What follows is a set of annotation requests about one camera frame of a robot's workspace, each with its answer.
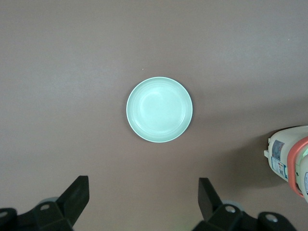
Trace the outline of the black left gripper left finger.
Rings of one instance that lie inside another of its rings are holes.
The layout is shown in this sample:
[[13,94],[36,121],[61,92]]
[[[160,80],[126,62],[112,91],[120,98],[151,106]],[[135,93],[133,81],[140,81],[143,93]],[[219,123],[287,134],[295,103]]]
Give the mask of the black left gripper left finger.
[[17,217],[18,231],[72,231],[90,199],[89,177],[79,176],[56,200]]

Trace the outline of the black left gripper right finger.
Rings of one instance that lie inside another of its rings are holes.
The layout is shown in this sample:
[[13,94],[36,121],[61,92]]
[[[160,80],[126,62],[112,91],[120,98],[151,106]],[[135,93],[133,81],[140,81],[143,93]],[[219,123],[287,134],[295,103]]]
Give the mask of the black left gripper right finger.
[[237,205],[224,203],[208,178],[198,182],[198,204],[203,216],[194,231],[256,231],[257,219]]

